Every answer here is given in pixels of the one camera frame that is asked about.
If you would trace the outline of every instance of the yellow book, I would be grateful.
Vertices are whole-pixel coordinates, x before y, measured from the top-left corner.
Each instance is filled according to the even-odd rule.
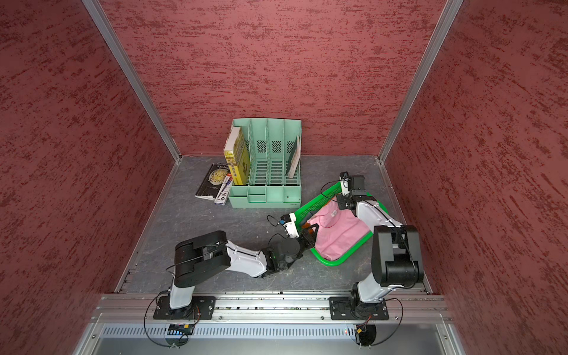
[[[233,176],[233,184],[246,185],[250,173],[250,157],[240,127],[231,127],[223,154]]]

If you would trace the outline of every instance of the black book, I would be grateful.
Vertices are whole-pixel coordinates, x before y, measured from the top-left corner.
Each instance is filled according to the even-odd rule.
[[[212,164],[201,185],[199,185],[195,197],[214,201],[228,173],[229,166],[227,164]]]

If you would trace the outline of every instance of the black mounting plate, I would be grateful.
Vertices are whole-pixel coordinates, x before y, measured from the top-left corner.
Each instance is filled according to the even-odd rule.
[[[388,320],[389,311],[387,310],[386,303],[359,303],[357,306],[357,313],[351,307],[349,297],[330,297],[329,298],[329,313],[332,320],[360,320],[365,321],[371,315],[370,320]]]
[[[215,309],[215,297],[193,296],[189,306],[171,310],[170,296],[166,295],[158,298],[157,305],[158,307],[154,311],[154,319],[197,319],[197,315],[194,315],[194,312],[197,312],[197,309],[199,309],[199,313],[201,313],[200,320],[211,320],[213,310]]]

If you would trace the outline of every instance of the wire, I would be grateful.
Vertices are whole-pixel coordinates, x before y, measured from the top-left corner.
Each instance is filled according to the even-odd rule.
[[[333,196],[333,197],[331,197],[331,198],[330,198],[330,197],[327,197],[327,196],[323,193],[323,188],[326,187],[329,183],[332,183],[332,182],[340,182],[340,181],[346,181],[346,180],[345,180],[345,179],[339,179],[339,180],[333,180],[333,181],[326,182],[326,183],[321,187],[321,189],[320,189],[320,194],[321,194],[323,197],[325,197],[325,198],[327,198],[328,200],[330,200],[330,201],[337,202],[337,200],[334,200],[334,199],[333,199],[333,197],[335,197],[335,196]]]
[[[195,319],[195,310],[194,307],[197,308],[197,315],[198,318],[197,320]],[[199,310],[199,306],[197,306],[197,304],[194,305],[194,307],[191,308],[191,313],[193,313],[193,331],[195,331],[195,326],[197,325],[197,323],[199,323],[199,320],[201,319],[201,311]],[[189,316],[189,314],[184,315],[182,318],[185,318]],[[177,345],[172,345],[172,348],[175,348],[176,346],[179,348],[185,344],[187,344],[187,342],[189,341],[189,336],[190,334],[185,333],[185,329],[184,328],[180,328],[180,327],[173,327],[174,330],[181,332],[182,335],[180,335],[180,337],[178,338],[178,344]]]
[[[398,303],[400,303],[400,319],[398,320],[398,324],[396,325],[396,328],[394,328],[394,330],[392,331],[392,333],[390,333],[389,336],[387,336],[386,338],[384,338],[384,339],[381,340],[380,342],[375,343],[375,344],[371,344],[371,345],[369,345],[369,346],[375,346],[375,345],[379,345],[379,344],[384,343],[385,341],[387,341],[388,339],[390,339],[390,337],[393,336],[394,333],[396,333],[396,331],[397,331],[398,328],[400,327],[400,324],[402,323],[402,317],[404,316],[404,307],[402,306],[402,302],[401,302],[400,299],[398,299],[398,298],[387,298],[387,299],[385,299],[385,302],[386,302],[386,301],[393,300],[393,299],[396,299],[396,300],[398,301]]]
[[[146,337],[147,337],[148,339],[150,339],[150,341],[153,342],[154,344],[159,345],[159,346],[163,346],[164,348],[171,348],[171,347],[172,347],[171,345],[164,345],[164,344],[160,344],[160,343],[155,342],[152,338],[150,338],[150,335],[148,335],[148,331],[146,330],[146,316],[148,315],[148,310],[150,309],[150,306],[152,305],[152,303],[154,303],[154,301],[156,301],[156,305],[158,305],[158,303],[157,303],[158,297],[159,297],[160,295],[167,294],[167,293],[168,293],[167,290],[166,290],[166,291],[161,291],[160,293],[158,293],[158,294],[156,295],[156,297],[154,297],[154,299],[150,302],[150,304],[149,304],[148,307],[146,308],[146,312],[144,313],[144,333],[146,334]]]
[[[390,219],[387,218],[387,216],[383,213],[383,211],[381,211],[380,208],[377,208],[375,205],[373,205],[373,207],[383,215],[385,220],[388,220],[390,222],[390,224],[392,224],[392,226],[394,228],[396,228],[394,223]],[[413,268],[414,272],[416,273],[416,280],[414,280],[414,283],[411,286],[404,286],[403,285],[402,288],[403,289],[411,289],[414,286],[416,286],[416,283],[418,282],[418,279],[420,278],[420,273],[418,271],[418,268],[414,264],[414,259],[412,258],[412,254],[410,253],[410,248],[408,247],[408,244],[406,244],[406,241],[404,240],[404,238],[402,238],[402,242],[404,243],[404,247],[406,248],[406,251],[408,252],[408,256],[410,257],[410,262],[412,263],[412,268]]]
[[[367,318],[367,320],[365,320],[365,322],[363,324],[358,324],[355,328],[365,327],[365,330],[363,330],[363,331],[366,332],[367,331],[367,323],[369,323],[371,316],[372,316],[372,314],[369,313],[369,317]]]
[[[168,266],[168,267],[166,268],[166,271],[168,271],[169,269],[173,268],[174,266],[178,266],[178,265],[184,264],[184,263],[186,263],[186,262],[194,261],[195,259],[203,258],[203,257],[205,257],[206,255],[213,254],[213,253],[215,253],[215,252],[221,250],[221,248],[224,247],[224,246],[225,246],[225,244],[220,244],[220,245],[207,244],[207,245],[204,245],[204,247],[217,247],[217,249],[215,249],[215,250],[213,250],[213,251],[211,251],[211,252],[205,253],[205,254],[203,254],[203,255],[194,257],[193,259],[183,260],[183,261],[178,262],[178,263],[176,263],[176,264],[174,264],[174,265],[170,265],[170,266]]]
[[[280,237],[282,237],[282,239],[288,239],[288,238],[290,237],[290,236],[284,237],[282,234],[276,233],[275,235],[273,235],[272,237],[270,237],[270,239],[268,240],[268,244],[266,245],[267,247],[270,246],[270,242],[272,241],[272,238],[276,237],[277,235],[279,235]]]
[[[272,224],[272,222],[270,221],[270,219],[268,219],[268,217],[271,217],[272,219],[274,219],[276,221],[276,224]],[[272,216],[272,215],[267,215],[266,216],[266,220],[268,221],[268,223],[270,223],[270,225],[272,225],[272,227],[277,227],[280,224],[280,221],[278,219],[276,219],[276,217]]]

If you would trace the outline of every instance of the green basket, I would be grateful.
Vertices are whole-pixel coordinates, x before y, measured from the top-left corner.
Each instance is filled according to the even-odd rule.
[[[287,162],[296,137],[302,141],[302,121],[277,118],[238,118],[250,154],[248,186],[232,186],[229,201],[234,208],[290,208],[302,204],[300,164],[292,179]]]
[[[327,189],[324,194],[325,196],[335,196],[336,194],[341,192],[341,182],[336,183],[335,185],[333,185],[332,187],[330,187],[329,189]],[[308,213],[310,213],[310,211],[319,211],[323,206],[325,206],[326,203],[328,203],[329,199],[327,197],[325,197],[321,194],[319,194],[318,196],[316,196],[316,198],[314,198],[313,200],[309,201],[308,203],[306,203],[304,206],[300,207],[300,209],[296,212],[294,212],[294,215],[296,216],[296,228],[298,230],[301,229],[300,223],[302,222],[302,220],[304,218],[306,218],[306,216],[308,215]],[[386,209],[386,207],[379,201],[377,201],[379,203],[379,207],[385,212],[385,213],[389,213]],[[351,254],[353,254],[355,252],[355,250],[359,249],[360,246],[362,246],[366,241],[368,241],[371,237],[373,236],[373,231],[370,231],[369,233],[367,233],[363,238],[359,239],[359,241],[357,243],[355,243],[354,246],[352,246],[345,254],[343,254],[339,259],[334,260],[334,261],[330,261],[325,259],[323,256],[320,255],[320,253],[318,253],[318,251],[316,250],[316,248],[312,248],[312,253],[315,255],[315,257],[323,264],[323,265],[327,265],[327,266],[337,266],[337,265],[341,265],[345,260],[347,260],[348,257],[351,256]]]

